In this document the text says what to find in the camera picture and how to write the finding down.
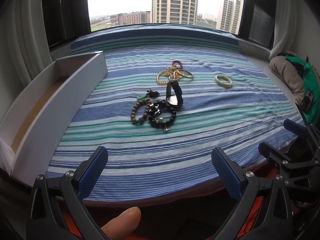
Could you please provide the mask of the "person's left hand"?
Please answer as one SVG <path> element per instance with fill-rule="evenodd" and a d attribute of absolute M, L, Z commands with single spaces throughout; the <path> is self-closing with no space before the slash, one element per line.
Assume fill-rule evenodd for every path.
<path fill-rule="evenodd" d="M 139 207 L 131 207 L 101 227 L 109 239 L 125 239 L 139 226 L 141 211 Z"/>

